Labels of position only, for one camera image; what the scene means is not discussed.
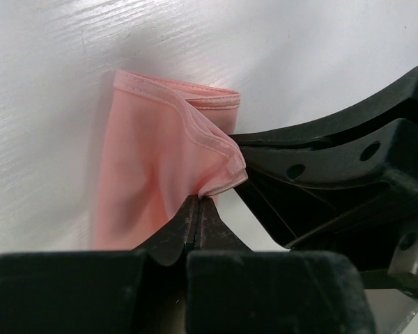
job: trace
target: mounting hole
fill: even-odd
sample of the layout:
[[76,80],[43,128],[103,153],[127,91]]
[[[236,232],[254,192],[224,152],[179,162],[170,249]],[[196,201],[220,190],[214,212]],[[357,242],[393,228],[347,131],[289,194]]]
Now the mounting hole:
[[369,145],[364,151],[361,153],[361,161],[369,160],[373,155],[375,155],[376,151],[379,150],[381,143],[376,141],[375,143]]
[[297,179],[299,176],[301,176],[301,174],[305,171],[305,166],[304,165],[294,165],[291,166],[290,168],[288,168],[286,170],[286,176],[288,176],[290,179],[295,180]]
[[407,249],[413,246],[416,240],[417,240],[417,233],[415,232],[407,233],[401,239],[401,242],[399,243],[399,249],[401,249],[402,251],[406,251]]

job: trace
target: black plastic part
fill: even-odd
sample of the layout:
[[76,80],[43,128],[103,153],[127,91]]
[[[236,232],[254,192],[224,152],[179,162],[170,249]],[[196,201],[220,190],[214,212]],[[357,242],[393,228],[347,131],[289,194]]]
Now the black plastic part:
[[418,67],[328,117],[233,138],[249,175],[235,190],[278,244],[342,253],[366,288],[418,301]]
[[282,246],[418,212],[418,67],[328,117],[232,137],[249,174],[236,191]]
[[187,334],[375,333],[359,274],[327,252],[193,252]]
[[0,334],[130,333],[146,254],[0,255]]
[[0,256],[0,334],[183,333],[185,314],[188,334],[374,333],[359,275],[334,253]]

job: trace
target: white background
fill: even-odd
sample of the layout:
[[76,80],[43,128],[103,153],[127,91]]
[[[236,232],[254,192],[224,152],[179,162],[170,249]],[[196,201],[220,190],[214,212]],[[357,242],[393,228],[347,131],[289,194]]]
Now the white background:
[[[252,132],[334,113],[416,65],[418,0],[0,0],[0,252],[87,248],[118,68],[239,90],[238,132]],[[220,212],[277,249],[234,193]],[[388,333],[414,308],[384,300]]]

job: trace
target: pink garment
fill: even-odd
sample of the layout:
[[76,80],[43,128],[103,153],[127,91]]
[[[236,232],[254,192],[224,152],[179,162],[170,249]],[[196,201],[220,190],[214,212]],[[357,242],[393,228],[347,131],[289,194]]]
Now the pink garment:
[[240,94],[119,71],[102,158],[94,246],[132,249],[188,195],[247,179],[233,132]]

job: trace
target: pink cloth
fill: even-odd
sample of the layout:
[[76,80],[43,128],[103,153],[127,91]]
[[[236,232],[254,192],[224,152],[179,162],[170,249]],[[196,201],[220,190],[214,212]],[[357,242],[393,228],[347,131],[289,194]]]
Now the pink cloth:
[[188,195],[247,179],[233,132],[240,94],[119,71],[102,157],[94,246],[132,249]]

